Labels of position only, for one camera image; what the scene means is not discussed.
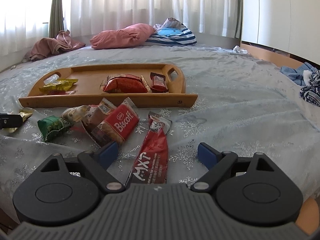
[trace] wooden tray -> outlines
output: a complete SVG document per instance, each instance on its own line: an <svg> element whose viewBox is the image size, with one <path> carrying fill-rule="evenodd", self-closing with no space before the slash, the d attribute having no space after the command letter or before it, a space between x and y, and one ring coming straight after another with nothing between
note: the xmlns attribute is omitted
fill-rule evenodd
<svg viewBox="0 0 320 240"><path fill-rule="evenodd" d="M177 73L172 80L170 74ZM100 90L100 84L109 74L127 73L136 76L143 75L151 84L150 72L166 76L168 93L129 93L108 94ZM60 78L77 78L78 82L70 90L76 90L74 95L44 96L39 88L44 86L44 81L52 75ZM170 64L114 64L114 65L90 65L60 68L40 78L31 89L27 97L19 98L23 107L52 108L75 107L82 105L97 105L103 98L108 99L114 105L120 105L123 100L130 97L139 108L152 107L192 107L198 95L186 94L186 81L180 68Z"/></svg>

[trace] white curtain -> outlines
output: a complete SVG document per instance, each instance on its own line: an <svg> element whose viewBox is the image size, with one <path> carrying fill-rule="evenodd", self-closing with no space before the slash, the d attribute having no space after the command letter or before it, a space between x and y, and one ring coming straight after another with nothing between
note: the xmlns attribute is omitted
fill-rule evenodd
<svg viewBox="0 0 320 240"><path fill-rule="evenodd" d="M193 32L234 37L238 0L63 0L73 37L174 17Z"/></svg>
<svg viewBox="0 0 320 240"><path fill-rule="evenodd" d="M31 47L48 33L52 0L0 0L0 56Z"/></svg>

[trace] lotus logo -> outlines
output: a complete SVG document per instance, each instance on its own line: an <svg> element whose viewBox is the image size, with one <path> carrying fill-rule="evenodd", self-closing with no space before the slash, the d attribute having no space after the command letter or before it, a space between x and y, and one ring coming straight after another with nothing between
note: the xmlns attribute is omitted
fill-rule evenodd
<svg viewBox="0 0 320 240"><path fill-rule="evenodd" d="M120 120L120 121L122 121L123 117L124 117L124 114L122 114L122 113L119 113L117 115L117 119Z"/></svg>

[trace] pillow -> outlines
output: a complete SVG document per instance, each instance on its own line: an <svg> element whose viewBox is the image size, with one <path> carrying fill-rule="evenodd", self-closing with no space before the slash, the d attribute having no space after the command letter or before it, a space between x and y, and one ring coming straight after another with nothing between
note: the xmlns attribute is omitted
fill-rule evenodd
<svg viewBox="0 0 320 240"><path fill-rule="evenodd" d="M188 28L162 28L152 34L143 45L189 46L197 43L195 35Z"/></svg>
<svg viewBox="0 0 320 240"><path fill-rule="evenodd" d="M152 26L138 23L118 31L100 32L90 40L90 43L94 49L134 47L144 43L153 32Z"/></svg>

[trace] blue and white striped pillow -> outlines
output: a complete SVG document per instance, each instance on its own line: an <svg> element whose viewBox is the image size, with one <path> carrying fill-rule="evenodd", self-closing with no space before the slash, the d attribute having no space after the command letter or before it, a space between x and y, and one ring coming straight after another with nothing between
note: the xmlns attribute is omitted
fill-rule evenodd
<svg viewBox="0 0 320 240"><path fill-rule="evenodd" d="M163 28L152 34L143 45L189 46L196 43L195 35L188 28Z"/></svg>

